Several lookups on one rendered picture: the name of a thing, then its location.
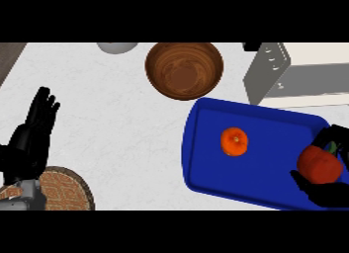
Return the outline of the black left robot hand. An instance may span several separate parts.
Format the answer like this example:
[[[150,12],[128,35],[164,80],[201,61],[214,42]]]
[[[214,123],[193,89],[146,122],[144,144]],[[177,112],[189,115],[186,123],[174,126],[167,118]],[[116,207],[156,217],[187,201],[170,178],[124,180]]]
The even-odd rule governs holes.
[[[41,87],[25,122],[16,126],[8,143],[0,144],[0,172],[5,186],[17,181],[37,179],[44,172],[57,108],[59,102],[50,89]]]

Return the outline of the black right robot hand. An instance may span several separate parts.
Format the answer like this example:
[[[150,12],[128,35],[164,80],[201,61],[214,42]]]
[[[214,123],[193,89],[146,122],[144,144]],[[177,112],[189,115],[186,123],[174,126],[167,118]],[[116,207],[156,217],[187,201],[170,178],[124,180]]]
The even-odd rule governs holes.
[[[338,125],[325,127],[310,145],[328,151],[338,159],[343,170],[349,172],[349,128]],[[349,184],[335,180],[334,183],[311,184],[297,172],[291,170],[291,178],[307,199],[322,208],[349,208]]]

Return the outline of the red bell pepper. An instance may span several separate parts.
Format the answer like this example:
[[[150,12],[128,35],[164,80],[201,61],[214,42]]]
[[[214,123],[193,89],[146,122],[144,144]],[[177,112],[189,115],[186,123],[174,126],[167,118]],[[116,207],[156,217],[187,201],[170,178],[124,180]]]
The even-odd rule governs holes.
[[[343,172],[343,165],[334,155],[309,145],[295,162],[298,174],[311,184],[334,183]]]

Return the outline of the blue plastic tray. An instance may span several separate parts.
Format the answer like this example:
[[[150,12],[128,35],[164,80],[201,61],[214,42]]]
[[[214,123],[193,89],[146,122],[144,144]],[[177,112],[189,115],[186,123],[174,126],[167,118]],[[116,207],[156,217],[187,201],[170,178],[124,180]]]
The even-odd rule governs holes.
[[[246,134],[246,151],[229,156],[220,133],[235,127]],[[317,211],[298,190],[289,171],[323,118],[252,105],[201,98],[183,127],[180,164],[187,188],[198,193],[277,210]]]

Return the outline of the grey tiered shelf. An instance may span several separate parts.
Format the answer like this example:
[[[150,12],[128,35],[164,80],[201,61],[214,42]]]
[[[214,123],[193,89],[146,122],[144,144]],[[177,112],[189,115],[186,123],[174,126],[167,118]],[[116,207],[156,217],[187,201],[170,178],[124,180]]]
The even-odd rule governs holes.
[[[260,42],[242,82],[251,105],[349,105],[349,42]]]

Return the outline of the round woven brown placemat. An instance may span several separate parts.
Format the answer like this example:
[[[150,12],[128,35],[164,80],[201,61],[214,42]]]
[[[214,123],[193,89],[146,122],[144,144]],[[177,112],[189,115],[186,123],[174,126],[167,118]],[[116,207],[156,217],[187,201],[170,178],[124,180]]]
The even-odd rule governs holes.
[[[87,184],[69,169],[48,166],[35,180],[39,181],[41,193],[47,199],[44,211],[94,210],[94,202]],[[0,200],[22,195],[17,182],[0,188]]]

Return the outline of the orange fruit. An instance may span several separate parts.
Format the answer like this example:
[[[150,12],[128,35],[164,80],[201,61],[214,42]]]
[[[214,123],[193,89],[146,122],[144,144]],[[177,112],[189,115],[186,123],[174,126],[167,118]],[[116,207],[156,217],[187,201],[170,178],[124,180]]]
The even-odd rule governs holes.
[[[226,155],[239,156],[246,152],[246,133],[236,127],[230,127],[220,133],[220,148]]]

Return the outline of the grey rounded object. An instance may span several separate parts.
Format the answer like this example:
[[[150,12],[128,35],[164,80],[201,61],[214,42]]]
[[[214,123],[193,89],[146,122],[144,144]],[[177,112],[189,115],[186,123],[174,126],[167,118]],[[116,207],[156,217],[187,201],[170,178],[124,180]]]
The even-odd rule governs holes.
[[[136,47],[134,42],[99,42],[99,49],[109,54],[121,54]]]

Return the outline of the brown wooden bowl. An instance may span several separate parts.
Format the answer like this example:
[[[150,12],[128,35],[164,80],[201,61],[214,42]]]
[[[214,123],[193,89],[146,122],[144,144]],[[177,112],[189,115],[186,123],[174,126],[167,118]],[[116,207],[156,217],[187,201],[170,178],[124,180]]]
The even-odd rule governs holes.
[[[164,96],[181,101],[196,99],[220,80],[220,52],[209,42],[158,42],[146,55],[144,71]]]

